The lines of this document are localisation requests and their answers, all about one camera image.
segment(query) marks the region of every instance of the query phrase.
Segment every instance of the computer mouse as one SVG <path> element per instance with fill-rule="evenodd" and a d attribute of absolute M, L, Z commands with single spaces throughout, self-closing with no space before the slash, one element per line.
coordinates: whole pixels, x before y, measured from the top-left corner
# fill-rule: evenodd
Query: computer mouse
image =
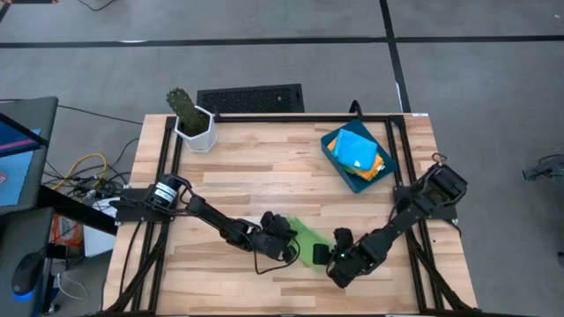
<path fill-rule="evenodd" d="M 16 295 L 25 295 L 37 284 L 43 271 L 43 254 L 34 252 L 26 254 L 18 264 L 11 277 L 11 289 Z"/>

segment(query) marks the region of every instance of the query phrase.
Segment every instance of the wooden table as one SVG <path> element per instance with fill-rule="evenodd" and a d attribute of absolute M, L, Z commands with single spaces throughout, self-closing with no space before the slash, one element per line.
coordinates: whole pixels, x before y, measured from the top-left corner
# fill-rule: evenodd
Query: wooden table
<path fill-rule="evenodd" d="M 131 175 L 134 188 L 154 182 L 166 115 L 147 115 Z M 437 151 L 427 116 L 405 116 L 414 165 L 421 176 Z M 195 191 L 229 217 L 258 223 L 267 210 L 299 217 L 328 238 L 337 227 L 352 229 L 355 239 L 384 226 L 393 206 L 393 174 L 360 194 L 354 194 L 323 155 L 320 139 L 342 122 L 218 123 L 219 140 L 208 154 L 182 147 L 179 174 Z M 383 123 L 367 128 L 389 150 Z M 399 132 L 394 128 L 404 179 L 408 180 Z M 167 168 L 174 152 L 170 142 Z M 438 270 L 470 306 L 476 305 L 464 251 L 457 231 L 439 220 L 428 230 Z M 135 224 L 117 234 L 105 287 L 104 305 L 117 298 L 125 254 Z M 137 271 L 144 227 L 131 252 L 126 285 Z M 160 231 L 155 228 L 155 238 Z M 279 265 L 259 255 L 259 269 Z M 427 304 L 432 292 L 421 267 Z M 148 306 L 152 272 L 145 281 L 141 309 Z M 157 314 L 177 313 L 417 313 L 412 273 L 403 238 L 386 262 L 369 276 L 339 289 L 327 276 L 301 262 L 261 276 L 253 256 L 227 245 L 217 231 L 192 217 L 178 217 L 170 228 Z"/>

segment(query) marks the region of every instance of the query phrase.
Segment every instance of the white pot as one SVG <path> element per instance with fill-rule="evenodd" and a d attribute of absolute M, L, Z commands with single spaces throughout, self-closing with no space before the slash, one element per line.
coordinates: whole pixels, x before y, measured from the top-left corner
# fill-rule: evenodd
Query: white pot
<path fill-rule="evenodd" d="M 184 139 L 184 142 L 186 142 L 191 151 L 195 153 L 207 153 L 216 141 L 218 141 L 218 135 L 215 132 L 215 124 L 213 122 L 213 114 L 210 114 L 201 107 L 195 106 L 195 108 L 197 111 L 209 117 L 210 124 L 208 125 L 208 129 L 197 136 L 187 136 L 180 131 L 180 119 L 176 117 L 174 132 Z"/>

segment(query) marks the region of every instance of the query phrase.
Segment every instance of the gray floor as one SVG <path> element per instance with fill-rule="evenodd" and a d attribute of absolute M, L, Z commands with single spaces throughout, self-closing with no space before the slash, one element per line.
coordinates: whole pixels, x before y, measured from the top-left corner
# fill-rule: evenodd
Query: gray floor
<path fill-rule="evenodd" d="M 564 34 L 558 0 L 389 2 L 396 36 Z M 378 2 L 368 0 L 117 0 L 100 12 L 67 0 L 14 5 L 0 25 L 1 42 L 384 34 Z M 521 170 L 564 152 L 564 42 L 398 49 L 412 111 L 430 113 L 441 152 L 470 182 L 459 214 L 480 307 L 561 316 L 564 185 L 526 182 Z M 399 110 L 385 44 L 0 50 L 0 98 L 55 95 L 63 105 L 138 121 L 169 112 L 171 86 L 195 93 L 292 83 L 302 84 L 308 112 L 345 111 L 352 99 L 365 112 Z M 138 133 L 135 125 L 59 109 L 48 159 L 61 172 L 89 152 L 113 161 Z M 117 169 L 130 170 L 134 153 L 132 146 Z M 108 261 L 106 254 L 70 273 L 90 299 L 60 297 L 57 316 L 99 307 Z"/>

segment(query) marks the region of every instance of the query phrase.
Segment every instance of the green cloth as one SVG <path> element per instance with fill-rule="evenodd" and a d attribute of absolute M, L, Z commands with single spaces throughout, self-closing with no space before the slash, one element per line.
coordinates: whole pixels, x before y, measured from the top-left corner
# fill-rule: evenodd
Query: green cloth
<path fill-rule="evenodd" d="M 317 233 L 315 230 L 304 225 L 298 218 L 289 217 L 288 223 L 292 230 L 296 231 L 296 241 L 300 244 L 300 261 L 309 266 L 311 269 L 316 271 L 325 271 L 324 265 L 314 264 L 314 244 L 320 243 L 329 246 L 329 249 L 333 248 L 334 243 L 323 237 L 321 234 Z"/>

